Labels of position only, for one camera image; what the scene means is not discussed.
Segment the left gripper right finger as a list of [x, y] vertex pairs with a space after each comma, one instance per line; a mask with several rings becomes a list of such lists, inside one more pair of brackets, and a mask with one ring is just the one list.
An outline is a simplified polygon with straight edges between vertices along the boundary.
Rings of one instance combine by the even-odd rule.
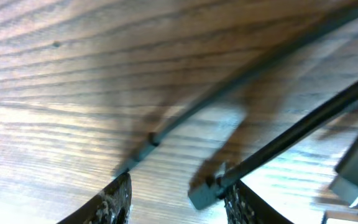
[[241, 180], [224, 196], [228, 224], [293, 224]]

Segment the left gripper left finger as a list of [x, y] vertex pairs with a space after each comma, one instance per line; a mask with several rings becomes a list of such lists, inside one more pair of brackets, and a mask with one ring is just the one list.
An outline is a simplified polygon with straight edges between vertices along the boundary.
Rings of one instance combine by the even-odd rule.
[[131, 176], [123, 173], [58, 224], [128, 224], [131, 203]]

